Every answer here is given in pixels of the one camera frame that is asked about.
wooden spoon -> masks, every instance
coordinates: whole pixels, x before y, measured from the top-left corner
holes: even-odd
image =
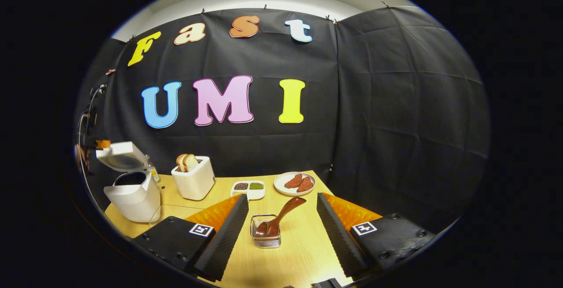
[[[298,206],[304,204],[307,200],[301,197],[293,197],[291,198],[284,206],[281,208],[280,214],[276,216],[276,218],[272,221],[266,221],[260,223],[260,225],[256,228],[255,237],[274,237],[278,236],[278,226],[280,224],[280,220],[288,214],[291,210],[297,208]]]

plate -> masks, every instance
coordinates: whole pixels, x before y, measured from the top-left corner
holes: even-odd
[[[246,184],[248,184],[247,188],[245,190],[235,190],[235,186],[241,182],[244,182]],[[259,184],[262,185],[262,189],[257,189],[257,190],[250,190],[250,184],[252,182],[257,182]],[[264,184],[264,182],[261,182],[260,180],[242,180],[239,182],[235,182],[233,184],[233,186],[231,187],[231,193],[230,196],[233,196],[233,192],[235,191],[244,191],[247,194],[247,199],[248,200],[258,200],[258,199],[262,199],[264,198],[264,195],[266,194],[266,186]]]
[[[295,188],[285,188],[284,185],[287,182],[289,182],[293,177],[295,177],[295,175],[297,175],[297,174],[302,174],[303,178],[305,178],[305,177],[311,178],[311,182],[313,183],[313,188],[311,188],[309,190],[305,190],[303,192],[297,192],[297,190],[299,188],[297,186]],[[316,186],[315,178],[313,176],[311,176],[310,174],[305,174],[304,172],[300,172],[300,171],[285,172],[284,174],[281,174],[274,179],[274,187],[279,192],[281,192],[283,194],[287,194],[288,196],[303,196],[304,194],[308,194],[313,189],[315,189],[315,186]]]

rice cooker lid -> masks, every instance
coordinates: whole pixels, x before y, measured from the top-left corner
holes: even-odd
[[[116,171],[141,171],[149,167],[149,160],[133,142],[110,144],[109,148],[97,150],[96,158]]]

bread slice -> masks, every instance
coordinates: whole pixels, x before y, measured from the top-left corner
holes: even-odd
[[[199,161],[195,159],[195,155],[188,154],[185,158],[183,158],[182,163],[185,166],[186,171],[190,172],[195,168],[195,166],[197,166],[197,164],[199,164]]]
[[[187,154],[181,154],[176,158],[176,164],[178,166],[178,171],[187,172],[186,167],[183,164],[184,158],[186,158]]]

letter m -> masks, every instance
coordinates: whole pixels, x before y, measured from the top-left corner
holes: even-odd
[[[225,93],[221,94],[211,79],[201,79],[194,82],[197,90],[197,118],[195,124],[205,126],[213,123],[209,110],[219,121],[223,122],[227,115],[227,108],[231,106],[231,114],[227,118],[231,123],[247,123],[254,119],[248,106],[248,87],[252,82],[251,76],[235,76],[229,81]]]

